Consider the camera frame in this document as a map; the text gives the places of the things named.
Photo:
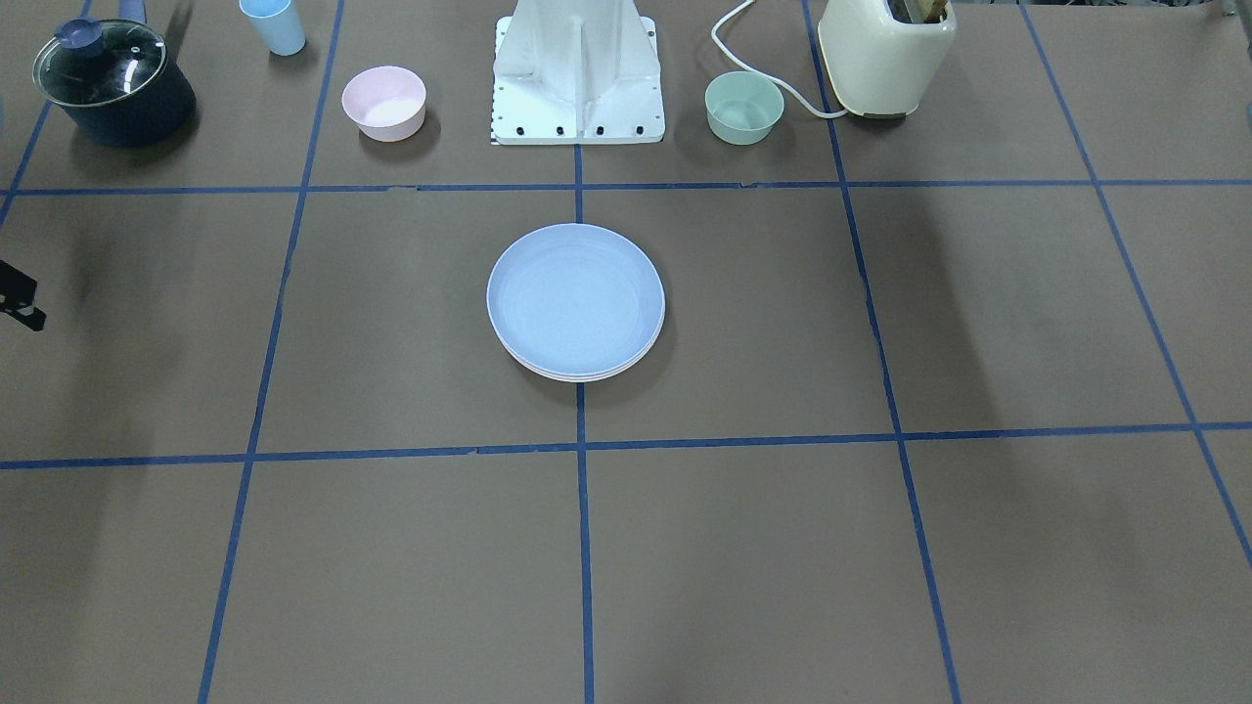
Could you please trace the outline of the pink plate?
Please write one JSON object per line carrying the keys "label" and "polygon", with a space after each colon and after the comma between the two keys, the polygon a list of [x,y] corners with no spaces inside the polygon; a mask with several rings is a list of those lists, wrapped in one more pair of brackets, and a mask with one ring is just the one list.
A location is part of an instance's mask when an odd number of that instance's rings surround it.
{"label": "pink plate", "polygon": [[[644,357],[646,355],[649,355],[649,351],[651,351],[654,348],[654,343],[656,343],[659,338],[660,338],[660,332],[657,334],[654,334],[652,339],[649,339],[649,343],[645,343],[644,348],[641,348],[639,351],[639,353],[635,353],[634,356],[631,356],[626,361],[621,362],[621,365],[626,365],[627,361],[630,361],[631,358],[634,358],[634,357],[636,357],[639,355],[644,355]],[[510,343],[505,342],[505,339],[500,339],[500,342],[501,342],[502,347],[505,347],[505,349],[507,352],[510,352],[511,357],[515,355],[515,356],[517,356],[520,358],[523,358],[522,356],[520,356],[520,353],[515,352],[515,349],[510,346]],[[608,367],[608,370],[613,370],[613,367],[617,367],[617,366],[620,366],[620,365],[613,365],[612,367]]]}

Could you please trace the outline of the blue plate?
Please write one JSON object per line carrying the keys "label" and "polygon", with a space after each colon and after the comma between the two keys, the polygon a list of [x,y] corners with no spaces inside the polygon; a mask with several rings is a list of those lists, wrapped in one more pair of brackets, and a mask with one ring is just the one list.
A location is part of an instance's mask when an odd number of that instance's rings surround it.
{"label": "blue plate", "polygon": [[603,227],[563,223],[501,254],[486,309],[497,338],[532,365],[585,375],[621,365],[661,332],[666,294],[639,246]]}

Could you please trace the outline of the dark blue pot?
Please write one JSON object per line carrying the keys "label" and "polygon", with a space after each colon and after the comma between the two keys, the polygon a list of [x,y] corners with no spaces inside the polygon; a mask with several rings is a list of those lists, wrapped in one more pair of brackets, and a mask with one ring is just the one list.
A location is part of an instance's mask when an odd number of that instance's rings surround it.
{"label": "dark blue pot", "polygon": [[[146,26],[150,26],[146,6],[143,1],[120,1],[116,18],[146,23]],[[168,64],[162,75],[156,76],[156,80],[149,83],[143,90],[111,103],[110,106],[60,106],[88,138],[103,144],[103,147],[151,147],[151,144],[169,138],[192,120],[198,106],[197,93],[194,93],[188,76],[178,66],[165,36],[162,35],[162,38],[164,38],[169,53]],[[51,103],[54,106],[59,106],[58,103]]]}

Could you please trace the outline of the glass pot lid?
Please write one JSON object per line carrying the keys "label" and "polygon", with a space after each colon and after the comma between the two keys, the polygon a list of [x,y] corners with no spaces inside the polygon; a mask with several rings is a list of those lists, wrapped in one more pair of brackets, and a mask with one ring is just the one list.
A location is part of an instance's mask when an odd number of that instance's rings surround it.
{"label": "glass pot lid", "polygon": [[110,106],[143,90],[169,60],[164,38],[126,18],[63,23],[34,58],[34,85],[59,106]]}

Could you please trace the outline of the light blue cup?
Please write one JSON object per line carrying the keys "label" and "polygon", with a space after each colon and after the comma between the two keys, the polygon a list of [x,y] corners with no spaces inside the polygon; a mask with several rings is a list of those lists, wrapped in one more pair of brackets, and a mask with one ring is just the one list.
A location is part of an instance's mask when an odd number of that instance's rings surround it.
{"label": "light blue cup", "polygon": [[270,54],[289,58],[304,49],[307,36],[294,1],[239,1],[239,10]]}

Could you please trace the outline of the pink bowl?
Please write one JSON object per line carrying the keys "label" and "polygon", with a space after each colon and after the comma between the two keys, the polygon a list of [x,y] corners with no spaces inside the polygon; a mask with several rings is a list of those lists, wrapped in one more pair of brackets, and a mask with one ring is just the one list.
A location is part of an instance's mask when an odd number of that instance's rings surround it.
{"label": "pink bowl", "polygon": [[404,140],[424,127],[424,81],[409,68],[371,66],[341,90],[341,108],[367,138]]}

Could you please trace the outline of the cream white plate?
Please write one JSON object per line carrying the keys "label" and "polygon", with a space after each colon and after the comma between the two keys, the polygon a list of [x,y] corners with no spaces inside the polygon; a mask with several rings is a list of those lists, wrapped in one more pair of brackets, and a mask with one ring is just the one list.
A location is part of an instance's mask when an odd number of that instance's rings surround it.
{"label": "cream white plate", "polygon": [[553,371],[548,370],[541,370],[541,367],[536,365],[530,365],[530,362],[515,355],[513,357],[516,362],[523,366],[525,370],[530,370],[532,373],[540,375],[541,377],[548,380],[560,380],[560,382],[568,382],[568,383],[586,383],[586,382],[595,382],[595,380],[608,380],[610,377],[613,377],[613,375],[625,373],[625,371],[631,370],[632,366],[639,365],[640,361],[644,361],[644,355],[639,355],[627,361],[626,365],[620,365],[617,367],[613,367],[613,370],[603,371],[603,373],[563,375],[563,373],[553,373]]}

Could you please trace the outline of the green bowl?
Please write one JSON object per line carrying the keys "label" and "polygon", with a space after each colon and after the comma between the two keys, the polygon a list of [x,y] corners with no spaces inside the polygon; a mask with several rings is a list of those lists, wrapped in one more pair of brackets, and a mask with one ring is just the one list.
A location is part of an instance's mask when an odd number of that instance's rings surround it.
{"label": "green bowl", "polygon": [[754,147],[782,119],[777,84],[756,71],[725,71],[704,90],[707,129],[729,147]]}

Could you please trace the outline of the cream toaster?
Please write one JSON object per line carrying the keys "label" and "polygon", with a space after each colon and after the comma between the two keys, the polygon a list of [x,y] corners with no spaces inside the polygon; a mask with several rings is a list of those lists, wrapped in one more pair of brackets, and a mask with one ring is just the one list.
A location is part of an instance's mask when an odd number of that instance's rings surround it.
{"label": "cream toaster", "polygon": [[828,1],[818,40],[833,94],[853,115],[911,115],[958,28],[949,1]]}

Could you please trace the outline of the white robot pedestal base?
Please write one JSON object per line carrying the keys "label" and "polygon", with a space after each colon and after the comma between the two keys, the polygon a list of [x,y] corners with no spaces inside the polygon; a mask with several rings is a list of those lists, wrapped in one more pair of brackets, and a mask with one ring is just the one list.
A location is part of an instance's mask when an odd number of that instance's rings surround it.
{"label": "white robot pedestal base", "polygon": [[666,134],[657,28],[634,1],[518,1],[495,25],[497,147],[634,147]]}

